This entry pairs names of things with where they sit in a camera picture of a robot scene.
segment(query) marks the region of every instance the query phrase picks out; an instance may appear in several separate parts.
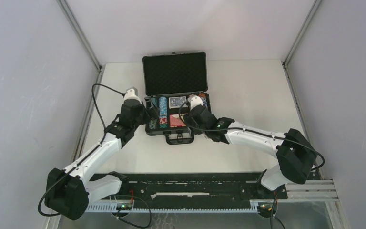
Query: poker chip case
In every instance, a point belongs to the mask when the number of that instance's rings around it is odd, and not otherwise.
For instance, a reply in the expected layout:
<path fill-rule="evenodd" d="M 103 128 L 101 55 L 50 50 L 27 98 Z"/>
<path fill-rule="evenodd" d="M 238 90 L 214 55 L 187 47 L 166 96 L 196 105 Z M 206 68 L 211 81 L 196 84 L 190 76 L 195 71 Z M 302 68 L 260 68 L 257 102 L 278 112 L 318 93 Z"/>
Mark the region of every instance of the poker chip case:
<path fill-rule="evenodd" d="M 173 105 L 176 105 L 175 101 L 180 105 L 184 97 L 187 99 L 194 94 L 200 96 L 211 111 L 210 98 L 206 93 L 208 84 L 205 52 L 181 54 L 172 52 L 172 54 L 144 56 L 142 64 L 147 95 L 146 106 L 150 108 L 154 105 L 159 109 L 158 117 L 145 126 L 146 133 L 149 136 L 164 135 L 170 145 L 193 142 L 193 131 L 183 126 L 184 124 L 178 119 L 179 108 Z M 188 107 L 182 107 L 181 114 L 188 112 Z"/>

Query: black case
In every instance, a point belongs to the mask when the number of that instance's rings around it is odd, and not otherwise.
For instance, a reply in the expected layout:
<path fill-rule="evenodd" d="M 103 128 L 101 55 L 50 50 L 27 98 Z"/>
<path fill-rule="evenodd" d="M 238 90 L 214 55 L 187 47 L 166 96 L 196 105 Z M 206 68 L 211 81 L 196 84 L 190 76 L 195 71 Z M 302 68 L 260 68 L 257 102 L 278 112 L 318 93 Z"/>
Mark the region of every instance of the black case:
<path fill-rule="evenodd" d="M 208 110 L 211 112 L 210 98 L 207 93 L 207 67 L 205 52 L 182 53 L 159 56 L 144 56 L 142 58 L 145 79 L 145 93 L 150 98 L 156 98 L 159 107 L 159 98 L 167 98 L 167 128 L 160 128 L 159 118 L 156 129 L 150 129 L 149 124 L 145 131 L 149 136 L 165 135 L 166 142 L 170 145 L 187 144 L 194 141 L 193 131 L 185 126 L 170 127 L 169 115 L 179 113 L 178 108 L 169 108 L 169 97 L 198 95 L 204 93 Z M 182 114 L 188 113 L 189 108 L 183 107 Z M 183 133 L 190 133 L 190 138 L 183 138 Z"/>

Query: white table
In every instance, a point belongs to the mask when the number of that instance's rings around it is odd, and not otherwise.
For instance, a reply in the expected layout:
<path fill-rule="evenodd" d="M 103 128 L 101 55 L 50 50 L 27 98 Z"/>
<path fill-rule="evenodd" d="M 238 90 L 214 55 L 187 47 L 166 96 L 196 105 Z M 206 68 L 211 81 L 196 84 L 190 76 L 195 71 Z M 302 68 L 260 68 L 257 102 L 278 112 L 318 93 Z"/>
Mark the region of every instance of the white table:
<path fill-rule="evenodd" d="M 276 132 L 287 132 L 290 128 L 302 131 L 279 60 L 207 61 L 207 74 L 207 93 L 217 118 L 230 117 L 248 126 Z M 143 100 L 142 63 L 107 64 L 102 84 L 122 92 L 134 86 Z M 97 102 L 108 125 L 120 112 L 122 98 L 101 88 Z M 84 150 L 95 144 L 102 133 L 102 124 L 94 112 Z M 256 172 L 276 164 L 275 158 L 258 150 L 215 143 L 203 135 L 195 136 L 191 144 L 170 146 L 164 136 L 148 136 L 145 127 L 140 126 L 135 137 L 98 172 Z"/>

